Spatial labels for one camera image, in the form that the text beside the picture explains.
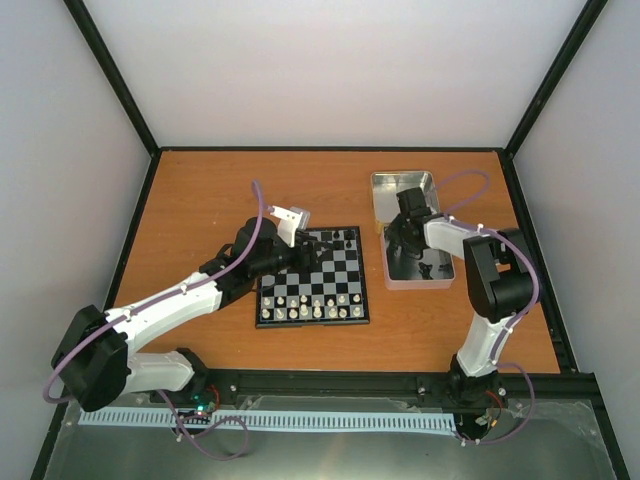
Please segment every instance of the wood grain surface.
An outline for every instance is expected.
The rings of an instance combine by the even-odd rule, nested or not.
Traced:
[[[375,233],[371,174],[427,170],[436,184],[470,168],[491,176],[490,190],[456,212],[493,228],[516,226],[497,155],[388,152],[165,152],[146,204],[116,305],[174,285],[207,260],[257,213],[250,182],[266,201],[311,212],[310,226],[359,225],[370,325],[256,330],[255,294],[191,320],[156,339],[149,352],[189,347],[211,368],[447,371],[472,318],[464,265],[448,290],[389,291]],[[463,177],[439,192],[443,208],[483,183]],[[540,306],[518,326],[502,355],[530,372],[558,372]]]

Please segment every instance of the transparent plastic sheet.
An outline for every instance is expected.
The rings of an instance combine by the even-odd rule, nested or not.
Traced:
[[[155,406],[146,395],[128,395],[119,406]],[[254,396],[240,408],[437,413],[391,399]],[[528,412],[512,400],[487,438],[504,435]],[[589,402],[540,400],[533,420],[498,446],[461,448],[455,438],[421,434],[284,434],[253,432],[249,453],[214,462],[163,428],[83,427],[69,405],[46,479],[296,478],[296,479],[614,479],[604,440]],[[204,446],[231,453],[241,432],[217,432]]]

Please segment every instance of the white tubular arm segment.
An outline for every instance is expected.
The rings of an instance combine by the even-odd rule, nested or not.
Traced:
[[[178,352],[136,353],[129,357],[131,373],[121,395],[149,390],[182,390],[191,377],[191,363]]]
[[[491,349],[511,318],[513,317],[505,317],[498,323],[490,323],[489,320],[474,312],[467,339],[456,355],[460,367],[468,377],[481,377],[496,369],[495,363],[491,361]],[[500,345],[497,346],[496,359],[500,358],[509,335],[510,332],[507,331]]]
[[[122,308],[107,310],[107,321],[114,320],[120,315],[131,316],[132,309],[146,304],[168,292],[178,289],[180,293],[158,302],[157,304],[131,316],[130,319],[116,325],[113,329],[118,333],[127,334],[129,357],[144,347],[147,343],[163,333],[176,328],[192,318],[214,312],[220,307],[222,292],[216,288],[216,282],[208,282],[198,288],[185,291],[186,285],[207,278],[204,273],[194,272],[184,281],[163,290],[156,295]]]
[[[424,226],[424,238],[429,248],[442,250],[464,259],[463,241],[466,238],[486,236],[452,225],[444,218],[435,218]]]

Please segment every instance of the metal tray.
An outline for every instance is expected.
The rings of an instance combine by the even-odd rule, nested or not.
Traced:
[[[431,172],[376,172],[371,175],[373,210],[378,233],[382,233],[382,229],[400,213],[396,194],[413,187],[420,187],[424,192],[427,205],[436,212],[440,212]]]

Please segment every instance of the white panel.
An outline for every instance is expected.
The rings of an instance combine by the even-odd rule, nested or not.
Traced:
[[[640,3],[609,2],[516,165],[571,343],[640,478]]]
[[[584,0],[88,0],[161,145],[504,146]]]
[[[148,156],[63,2],[2,2],[0,72],[0,465],[18,479],[53,413],[51,355],[102,306]]]

